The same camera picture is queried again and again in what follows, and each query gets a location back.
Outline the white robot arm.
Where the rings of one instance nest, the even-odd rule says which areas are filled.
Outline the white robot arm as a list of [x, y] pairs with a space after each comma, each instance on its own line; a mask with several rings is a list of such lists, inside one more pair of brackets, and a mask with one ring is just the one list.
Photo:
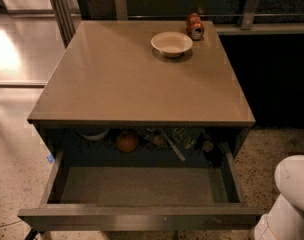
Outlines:
[[254, 229], [255, 240], [304, 240], [304, 155], [283, 159], [275, 169], [280, 192]]

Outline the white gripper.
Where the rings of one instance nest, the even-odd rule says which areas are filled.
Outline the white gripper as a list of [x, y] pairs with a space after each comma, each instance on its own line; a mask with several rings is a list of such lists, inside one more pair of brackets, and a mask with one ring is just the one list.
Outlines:
[[276, 240], [268, 226], [266, 214], [261, 216], [258, 224], [254, 228], [254, 240]]

